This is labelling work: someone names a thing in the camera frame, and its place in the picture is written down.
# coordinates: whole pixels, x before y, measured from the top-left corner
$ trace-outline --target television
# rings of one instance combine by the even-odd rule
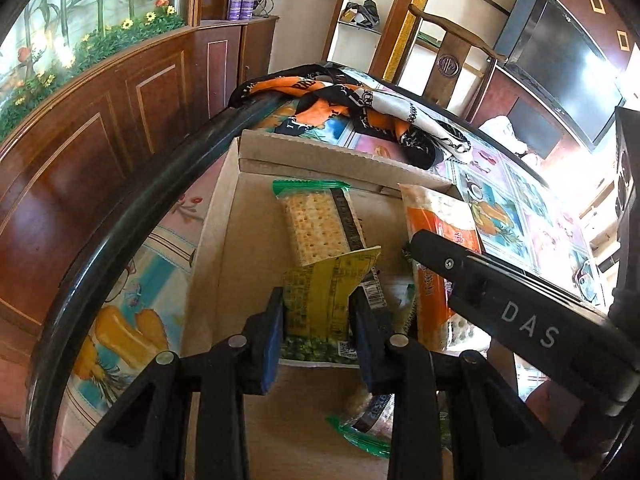
[[[590,151],[623,98],[617,73],[557,0],[517,0],[495,50],[501,66],[529,89]]]

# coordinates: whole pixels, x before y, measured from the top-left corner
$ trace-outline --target chair backrest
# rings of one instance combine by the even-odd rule
[[[493,60],[506,61],[506,57],[495,52],[481,38],[466,28],[460,27],[457,23],[441,16],[427,14],[414,4],[409,5],[409,12],[420,20],[434,23],[446,32],[431,69],[427,86],[422,93],[423,97],[438,106],[446,108],[449,105],[453,90],[462,72],[462,65],[472,46],[478,47]]]

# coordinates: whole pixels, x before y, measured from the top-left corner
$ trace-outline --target orange snack package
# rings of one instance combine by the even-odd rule
[[[481,252],[476,224],[466,203],[422,186],[401,184],[400,191],[409,239],[427,229]],[[420,343],[442,352],[469,341],[477,329],[449,308],[450,283],[417,262],[413,266]]]

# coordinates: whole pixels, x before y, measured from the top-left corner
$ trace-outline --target orange and black scarf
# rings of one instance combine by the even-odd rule
[[[233,92],[229,106],[237,108],[264,91],[300,98],[295,115],[276,127],[276,133],[299,136],[344,115],[357,133],[400,144],[419,168],[428,170],[449,157],[471,160],[471,145],[461,132],[431,119],[410,99],[368,88],[337,66],[303,65],[248,81]]]

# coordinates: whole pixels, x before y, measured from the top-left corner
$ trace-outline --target open cardboard box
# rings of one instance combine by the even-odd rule
[[[380,245],[380,280],[411,280],[401,248],[408,240],[398,184],[460,198],[448,180],[413,166],[299,137],[246,130],[231,145],[193,266],[182,355],[206,352],[265,309],[294,266],[276,178],[342,180],[368,246]],[[325,421],[344,411],[360,384],[352,368],[281,365],[268,396],[244,398],[252,478],[383,479],[388,462],[351,446]],[[187,470],[190,471],[191,460]]]

